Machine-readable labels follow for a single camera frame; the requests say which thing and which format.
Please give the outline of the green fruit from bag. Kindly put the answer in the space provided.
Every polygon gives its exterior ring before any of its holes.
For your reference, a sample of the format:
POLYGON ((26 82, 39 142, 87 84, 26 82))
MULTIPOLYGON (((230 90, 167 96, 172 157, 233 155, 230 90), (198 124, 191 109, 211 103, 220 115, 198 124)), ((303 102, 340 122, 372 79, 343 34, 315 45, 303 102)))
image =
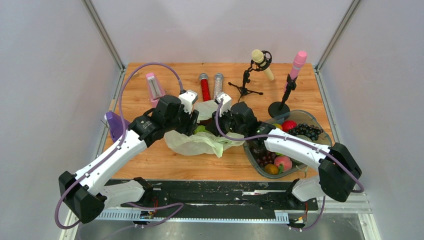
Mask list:
POLYGON ((198 133, 209 133, 210 134, 211 132, 208 131, 204 125, 198 125, 193 133, 194 134, 198 134, 198 133))

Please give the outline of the dark red fruit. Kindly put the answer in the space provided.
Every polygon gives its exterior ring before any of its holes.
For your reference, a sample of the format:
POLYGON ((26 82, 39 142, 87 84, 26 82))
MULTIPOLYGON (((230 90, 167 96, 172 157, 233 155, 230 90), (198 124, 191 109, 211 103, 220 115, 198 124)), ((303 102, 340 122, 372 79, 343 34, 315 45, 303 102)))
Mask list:
POLYGON ((209 118, 209 119, 205 119, 205 120, 200 120, 198 122, 198 124, 199 125, 202 125, 202 126, 206 126, 206 125, 210 124, 212 121, 213 121, 213 119, 212 118, 209 118))

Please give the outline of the pale green plastic bag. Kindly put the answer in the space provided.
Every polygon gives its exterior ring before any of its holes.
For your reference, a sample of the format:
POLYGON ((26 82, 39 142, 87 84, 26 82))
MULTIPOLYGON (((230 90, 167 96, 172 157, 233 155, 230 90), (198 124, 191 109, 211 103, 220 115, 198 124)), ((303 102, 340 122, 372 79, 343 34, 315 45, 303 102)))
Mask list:
MULTIPOLYGON (((199 111, 197 123, 212 117, 218 105, 215 101, 197 102, 194 109, 199 111)), ((177 131, 165 133, 164 140, 169 149, 183 156, 197 156, 201 154, 216 155, 221 158, 223 152, 232 147, 238 147, 245 141, 234 141, 223 136, 215 136, 212 133, 200 132, 191 136, 180 134, 177 131)))

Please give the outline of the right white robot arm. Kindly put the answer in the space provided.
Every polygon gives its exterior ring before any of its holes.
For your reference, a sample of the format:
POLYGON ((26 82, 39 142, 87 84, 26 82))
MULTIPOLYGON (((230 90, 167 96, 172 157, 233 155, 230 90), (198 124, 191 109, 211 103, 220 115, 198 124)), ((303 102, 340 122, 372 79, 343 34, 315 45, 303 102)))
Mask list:
POLYGON ((229 133, 241 134, 238 141, 255 143, 270 152, 293 158, 318 175, 292 182, 285 195, 286 204, 298 209, 306 201, 330 197, 344 203, 351 193, 362 193, 365 188, 359 181, 362 171, 348 148, 336 142, 333 146, 306 141, 276 128, 267 122, 254 120, 253 112, 244 102, 230 105, 229 100, 217 100, 212 117, 213 132, 235 141, 229 133))

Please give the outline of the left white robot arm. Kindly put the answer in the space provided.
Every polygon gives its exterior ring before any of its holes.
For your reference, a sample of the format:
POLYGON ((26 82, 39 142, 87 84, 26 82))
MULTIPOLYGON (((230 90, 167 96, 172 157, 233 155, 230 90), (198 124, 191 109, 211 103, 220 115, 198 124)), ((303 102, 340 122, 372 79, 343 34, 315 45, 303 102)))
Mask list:
POLYGON ((153 193, 141 177, 112 186, 109 179, 129 160, 145 151, 165 133, 177 131, 190 135, 194 132, 199 112, 194 109, 198 95, 188 90, 179 96, 164 95, 155 108, 136 117, 122 136, 98 158, 74 174, 63 172, 58 178, 60 203, 86 224, 96 219, 104 209, 127 202, 149 206, 153 193))

